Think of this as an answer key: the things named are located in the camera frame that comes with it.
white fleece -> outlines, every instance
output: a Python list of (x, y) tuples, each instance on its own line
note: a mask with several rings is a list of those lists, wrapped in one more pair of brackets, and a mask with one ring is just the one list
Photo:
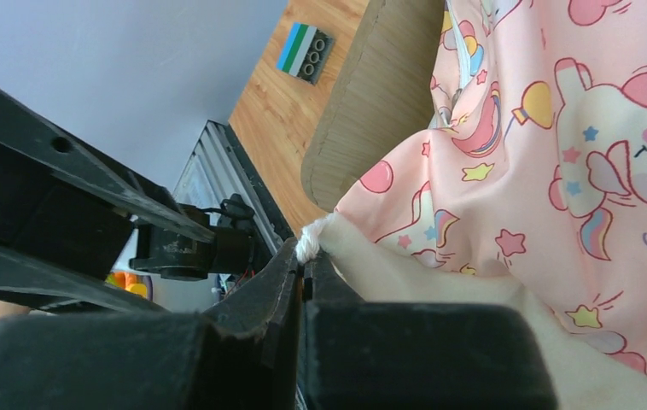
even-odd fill
[(304, 228), (296, 249), (299, 261), (309, 261), (319, 248), (369, 302), (481, 302), (514, 308), (533, 330), (561, 409), (647, 409), (647, 376), (569, 335), (515, 278), (477, 278), (425, 267), (372, 243), (340, 214)]

pink fabric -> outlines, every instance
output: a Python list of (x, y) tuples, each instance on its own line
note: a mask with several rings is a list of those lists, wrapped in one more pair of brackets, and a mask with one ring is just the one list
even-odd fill
[(438, 128), (337, 211), (427, 267), (514, 275), (573, 337), (647, 374), (647, 0), (452, 3)]

wooden table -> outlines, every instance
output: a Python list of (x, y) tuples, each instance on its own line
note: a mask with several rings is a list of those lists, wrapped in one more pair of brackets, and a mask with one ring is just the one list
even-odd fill
[[(230, 125), (291, 229), (325, 214), (306, 196), (300, 168), (369, 0), (290, 0), (238, 101)], [(276, 69), (295, 21), (335, 39), (313, 86)]]

rainbow print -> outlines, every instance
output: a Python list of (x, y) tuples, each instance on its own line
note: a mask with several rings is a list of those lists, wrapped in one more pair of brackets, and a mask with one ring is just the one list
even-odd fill
[(500, 113), (500, 107), (499, 107), (499, 90), (492, 90), (492, 100), (494, 101), (494, 132), (492, 133), (492, 137), (482, 145), (480, 148), (475, 149), (470, 153), (471, 156), (474, 158), (482, 158), (485, 157), (494, 151), (495, 148), (497, 148), (497, 145), (499, 144), (499, 135), (502, 132), (502, 120), (501, 120), (501, 113)]
[(458, 217), (450, 214), (444, 209), (440, 209), (434, 213), (434, 223), (436, 224), (437, 232), (439, 233), (439, 236), (437, 237), (437, 248), (444, 248), (446, 246), (446, 232), (458, 220)]
[(608, 252), (605, 250), (605, 236), (613, 223), (613, 214), (603, 208), (595, 209), (580, 228), (580, 241), (590, 256), (601, 261), (609, 261)]

gray wall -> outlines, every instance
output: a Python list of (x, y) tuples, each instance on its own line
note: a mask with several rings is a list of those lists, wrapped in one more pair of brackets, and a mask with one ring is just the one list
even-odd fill
[(172, 188), (286, 0), (0, 0), (0, 87)]

